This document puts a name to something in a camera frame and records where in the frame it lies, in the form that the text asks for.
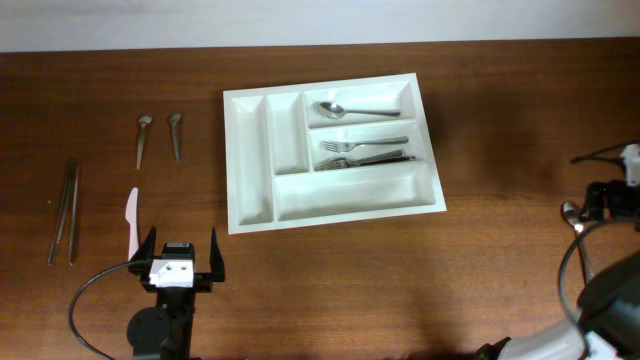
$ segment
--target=white wall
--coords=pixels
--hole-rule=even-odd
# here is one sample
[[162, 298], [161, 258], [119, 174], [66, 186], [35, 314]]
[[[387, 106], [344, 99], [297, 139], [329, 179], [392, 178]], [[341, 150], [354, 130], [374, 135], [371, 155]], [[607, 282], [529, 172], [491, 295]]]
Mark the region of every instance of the white wall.
[[640, 0], [0, 0], [0, 51], [640, 35]]

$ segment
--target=wire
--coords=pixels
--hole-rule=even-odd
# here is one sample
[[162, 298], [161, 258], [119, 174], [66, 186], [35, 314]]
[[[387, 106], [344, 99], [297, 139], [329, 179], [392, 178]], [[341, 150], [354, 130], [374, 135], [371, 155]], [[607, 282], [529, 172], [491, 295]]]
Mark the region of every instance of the wire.
[[100, 272], [99, 274], [97, 274], [96, 276], [94, 276], [93, 278], [91, 278], [91, 280], [87, 281], [84, 285], [82, 285], [82, 287], [80, 289], [78, 289], [78, 291], [76, 292], [76, 294], [73, 296], [73, 299], [71, 300], [71, 305], [69, 305], [69, 327], [71, 328], [71, 332], [73, 332], [73, 335], [76, 336], [76, 338], [78, 339], [78, 341], [80, 341], [80, 343], [82, 345], [84, 345], [87, 349], [93, 351], [94, 353], [98, 354], [99, 356], [101, 356], [104, 359], [109, 359], [109, 360], [114, 360], [114, 358], [112, 358], [111, 356], [103, 353], [102, 351], [98, 350], [96, 347], [94, 347], [93, 345], [89, 344], [89, 342], [87, 340], [85, 340], [82, 335], [80, 335], [80, 333], [78, 332], [78, 329], [76, 329], [76, 325], [73, 323], [73, 309], [76, 306], [76, 302], [78, 302], [78, 298], [80, 298], [80, 295], [82, 295], [82, 293], [87, 289], [87, 287], [89, 287], [89, 285], [93, 284], [94, 282], [96, 282], [96, 280], [100, 279], [101, 277], [112, 273], [116, 270], [120, 270], [122, 268], [125, 267], [129, 267], [132, 265], [140, 265], [140, 264], [145, 264], [145, 263], [149, 263], [152, 260], [138, 260], [138, 261], [130, 261], [130, 262], [126, 262], [126, 263], [122, 263], [113, 267], [110, 267], [102, 272]]
[[[572, 164], [577, 164], [577, 163], [585, 161], [585, 160], [596, 160], [596, 159], [594, 159], [596, 155], [602, 154], [602, 153], [607, 152], [607, 151], [615, 150], [615, 149], [618, 149], [618, 148], [621, 148], [621, 147], [624, 147], [624, 146], [638, 144], [638, 143], [640, 143], [640, 139], [627, 141], [625, 143], [618, 144], [618, 145], [609, 146], [609, 147], [606, 147], [604, 149], [600, 149], [598, 151], [594, 151], [591, 154], [584, 155], [584, 156], [578, 156], [576, 158], [573, 158], [573, 159], [571, 159], [570, 162]], [[606, 160], [604, 160], [604, 159], [606, 159], [606, 158], [598, 158], [597, 160], [602, 160], [602, 161], [613, 160], [613, 159], [606, 159]]]
[[597, 223], [595, 225], [590, 226], [585, 231], [580, 233], [580, 235], [576, 236], [576, 239], [571, 243], [567, 252], [564, 254], [564, 258], [562, 258], [562, 262], [560, 263], [560, 269], [558, 270], [558, 295], [560, 296], [560, 302], [562, 303], [562, 310], [564, 311], [567, 320], [569, 320], [580, 333], [580, 337], [584, 342], [584, 353], [583, 359], [586, 359], [591, 355], [591, 346], [589, 341], [587, 340], [587, 334], [585, 334], [584, 329], [580, 326], [578, 322], [578, 318], [571, 311], [571, 305], [569, 305], [569, 300], [567, 300], [567, 294], [564, 291], [565, 284], [565, 275], [567, 272], [567, 265], [569, 264], [569, 260], [571, 259], [571, 255], [575, 252], [578, 245], [584, 242], [584, 240], [589, 236], [592, 232], [597, 229], [603, 228], [607, 225], [612, 224], [621, 224], [621, 223], [633, 223], [638, 224], [638, 220], [634, 218], [617, 218], [617, 219], [609, 219], [603, 222]]

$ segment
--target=brown tabletop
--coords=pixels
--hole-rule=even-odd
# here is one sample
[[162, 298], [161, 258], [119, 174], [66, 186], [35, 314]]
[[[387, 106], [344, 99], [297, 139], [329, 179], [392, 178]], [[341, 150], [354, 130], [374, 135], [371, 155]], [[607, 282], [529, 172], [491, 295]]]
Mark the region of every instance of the brown tabletop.
[[[222, 91], [415, 72], [448, 211], [229, 236]], [[184, 113], [182, 163], [168, 117]], [[137, 118], [151, 114], [142, 169]], [[399, 359], [475, 351], [562, 319], [556, 273], [573, 239], [560, 204], [622, 178], [573, 156], [640, 135], [640, 40], [457, 42], [0, 55], [0, 358], [95, 358], [67, 308], [126, 260], [140, 231], [193, 242], [218, 229], [227, 282], [199, 294], [192, 356]], [[47, 266], [65, 162], [82, 162], [79, 258]], [[595, 270], [638, 248], [590, 239]], [[581, 289], [577, 261], [568, 291]], [[153, 306], [109, 275], [80, 299], [83, 335], [130, 358], [129, 319]]]

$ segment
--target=empty tray compartment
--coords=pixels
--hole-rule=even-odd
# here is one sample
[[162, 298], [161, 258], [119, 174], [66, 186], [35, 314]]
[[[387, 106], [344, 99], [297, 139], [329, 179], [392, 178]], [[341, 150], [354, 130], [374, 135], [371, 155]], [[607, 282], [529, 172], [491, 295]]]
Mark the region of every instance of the empty tray compartment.
[[276, 175], [309, 171], [307, 133], [299, 93], [267, 97], [271, 164]]
[[[333, 152], [326, 150], [323, 142], [352, 142], [368, 140], [383, 140], [406, 136], [406, 144], [392, 145], [361, 145], [349, 152]], [[349, 159], [364, 159], [381, 155], [394, 150], [404, 150], [407, 156], [413, 155], [417, 160], [424, 160], [424, 145], [419, 125], [414, 120], [387, 121], [373, 124], [351, 125], [315, 129], [309, 132], [310, 150], [313, 167], [317, 171], [318, 165], [332, 158], [346, 157]]]
[[[304, 105], [310, 128], [343, 126], [365, 122], [410, 119], [415, 117], [411, 84], [407, 81], [329, 88], [306, 91]], [[348, 113], [342, 119], [330, 119], [318, 112], [321, 102], [335, 102], [346, 110], [400, 110], [400, 116]]]
[[235, 121], [228, 123], [238, 141], [235, 151], [239, 159], [235, 167], [235, 184], [229, 184], [229, 196], [235, 196], [239, 225], [273, 221], [271, 169], [269, 167], [265, 98], [251, 96], [232, 100]]
[[278, 177], [278, 220], [433, 205], [431, 179], [427, 164], [415, 161]]

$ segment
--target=wooden table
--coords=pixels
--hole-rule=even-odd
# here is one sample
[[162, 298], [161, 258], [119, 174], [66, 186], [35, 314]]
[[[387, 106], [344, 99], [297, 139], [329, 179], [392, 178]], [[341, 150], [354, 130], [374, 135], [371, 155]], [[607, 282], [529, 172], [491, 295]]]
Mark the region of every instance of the wooden table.
[[[410, 72], [446, 213], [227, 234], [223, 90]], [[180, 166], [167, 121], [177, 111]], [[137, 171], [143, 113], [155, 120]], [[560, 204], [622, 176], [568, 160], [637, 138], [639, 119], [640, 39], [2, 54], [0, 358], [92, 358], [67, 308], [126, 260], [134, 186], [158, 251], [193, 242], [207, 271], [218, 229], [227, 282], [197, 297], [192, 356], [428, 358], [532, 334], [562, 318], [556, 272], [572, 233]], [[49, 267], [71, 157], [83, 165], [79, 259], [66, 265], [63, 245]], [[628, 227], [590, 241], [596, 270], [638, 248]], [[98, 348], [130, 358], [128, 321], [154, 302], [123, 272], [90, 288], [75, 317]]]

